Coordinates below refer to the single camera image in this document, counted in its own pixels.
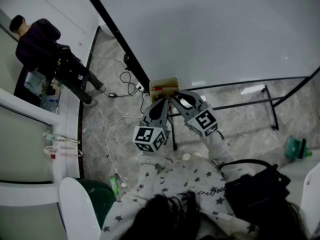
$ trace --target green object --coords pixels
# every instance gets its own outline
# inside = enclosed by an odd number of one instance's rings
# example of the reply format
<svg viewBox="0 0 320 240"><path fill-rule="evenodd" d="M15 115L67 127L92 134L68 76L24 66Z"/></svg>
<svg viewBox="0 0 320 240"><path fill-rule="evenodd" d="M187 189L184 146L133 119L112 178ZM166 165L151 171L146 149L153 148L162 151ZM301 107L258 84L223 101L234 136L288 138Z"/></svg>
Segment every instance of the green object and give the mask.
<svg viewBox="0 0 320 240"><path fill-rule="evenodd" d="M88 193L96 219L102 229L105 218L111 209L116 197L112 189L105 183L91 179L78 179L77 180Z"/></svg>
<svg viewBox="0 0 320 240"><path fill-rule="evenodd" d="M111 177L110 178L110 183L111 183L111 187L112 187L112 190L113 190L113 193L115 195L119 195L119 186L118 186L118 183L117 183L117 178L116 177Z"/></svg>
<svg viewBox="0 0 320 240"><path fill-rule="evenodd" d="M298 159L312 156L312 152L308 151L307 144L308 142L306 139L302 139L302 141L300 141L293 137L289 137L285 154L289 157Z"/></svg>

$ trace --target marble floor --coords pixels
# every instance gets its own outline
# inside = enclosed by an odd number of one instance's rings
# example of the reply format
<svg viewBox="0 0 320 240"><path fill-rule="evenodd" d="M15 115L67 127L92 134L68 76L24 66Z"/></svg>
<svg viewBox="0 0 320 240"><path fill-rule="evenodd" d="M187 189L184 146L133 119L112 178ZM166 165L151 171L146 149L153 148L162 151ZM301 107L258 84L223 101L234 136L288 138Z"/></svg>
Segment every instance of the marble floor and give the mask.
<svg viewBox="0 0 320 240"><path fill-rule="evenodd" d="M124 51L116 39L107 36L100 30L93 51L90 70L106 86L106 93L126 95L127 84L120 81L119 76L125 71L121 63L106 59L123 60ZM128 80L128 74L122 77ZM131 81L138 81L132 75ZM267 84L272 97L285 95L301 80L269 81ZM197 91L205 95L207 102L213 107L237 104L241 102L265 99L266 94L260 91L253 94L241 95L244 88L256 86L260 83L241 84L233 86L216 87ZM91 84L87 91L96 95ZM135 96L108 98L104 94L96 96L98 105L83 110L83 166L84 176L110 184L110 177L116 172L110 158L107 158L106 136L112 122L122 116L140 117L142 93ZM142 111L147 107L144 102ZM279 131L271 129L273 123L269 103L260 103L243 107L229 108L216 111L219 120L219 129L230 144L235 156L239 159L255 158L277 163L284 166L290 161L286 159L284 150L287 139L293 136L298 139L305 138L310 149L320 148L320 75L305 85L291 98L275 109L277 113ZM110 156L115 168L127 184L133 187L138 179L138 155L141 153L132 143L134 127L139 119L124 118L121 122L112 125L108 136ZM207 153L207 149L200 142L199 137L184 126L181 116L174 118L174 129L178 150L173 151L173 142L170 137L167 145L162 147L165 157L172 160L181 159L185 153ZM120 188L120 195L128 188Z"/></svg>

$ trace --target shoe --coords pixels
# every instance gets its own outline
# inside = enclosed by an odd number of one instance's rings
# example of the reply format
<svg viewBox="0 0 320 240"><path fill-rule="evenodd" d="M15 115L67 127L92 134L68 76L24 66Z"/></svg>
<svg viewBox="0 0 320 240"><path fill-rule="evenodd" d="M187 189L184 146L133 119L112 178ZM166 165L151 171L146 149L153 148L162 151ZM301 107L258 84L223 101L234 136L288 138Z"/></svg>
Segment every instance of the shoe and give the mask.
<svg viewBox="0 0 320 240"><path fill-rule="evenodd" d="M84 106L84 107L87 107L87 108L89 108L89 107L94 107L94 106L96 106L97 104L98 104L98 101L97 101L95 98L93 98L93 99L91 100L91 103L90 103L90 104L87 104L87 103L83 102L83 106Z"/></svg>
<svg viewBox="0 0 320 240"><path fill-rule="evenodd" d="M100 88L100 92L104 93L106 91L106 87L104 85L102 85L102 87Z"/></svg>

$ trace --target bag strap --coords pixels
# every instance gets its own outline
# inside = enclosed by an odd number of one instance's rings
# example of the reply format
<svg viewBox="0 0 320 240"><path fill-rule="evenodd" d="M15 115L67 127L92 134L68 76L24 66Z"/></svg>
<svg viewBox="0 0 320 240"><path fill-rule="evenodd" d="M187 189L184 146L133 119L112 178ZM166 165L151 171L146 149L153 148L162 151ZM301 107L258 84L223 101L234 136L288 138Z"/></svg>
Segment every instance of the bag strap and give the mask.
<svg viewBox="0 0 320 240"><path fill-rule="evenodd" d="M258 159L242 159L242 160L237 160L237 161L233 161L233 162L228 162L228 163L224 163L221 164L219 166L219 169L221 169L224 166L229 166L229 165L236 165L236 164L258 164L258 165L262 165L265 166L267 168L273 167L270 163L266 162L266 161L262 161L262 160L258 160Z"/></svg>

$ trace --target white wall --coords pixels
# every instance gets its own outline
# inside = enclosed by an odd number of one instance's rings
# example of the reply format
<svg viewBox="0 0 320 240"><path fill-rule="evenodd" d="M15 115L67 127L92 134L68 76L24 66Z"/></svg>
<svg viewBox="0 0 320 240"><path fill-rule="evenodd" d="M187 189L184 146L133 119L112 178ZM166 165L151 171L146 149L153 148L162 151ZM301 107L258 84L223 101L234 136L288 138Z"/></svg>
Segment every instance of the white wall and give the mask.
<svg viewBox="0 0 320 240"><path fill-rule="evenodd" d="M320 0L100 1L151 80L191 88L320 66Z"/></svg>
<svg viewBox="0 0 320 240"><path fill-rule="evenodd" d="M0 9L11 19L20 14L28 24L46 18L61 32L58 43L69 45L72 52L85 64L89 51L79 46L79 42L91 47L97 27L98 13L89 0L0 0Z"/></svg>

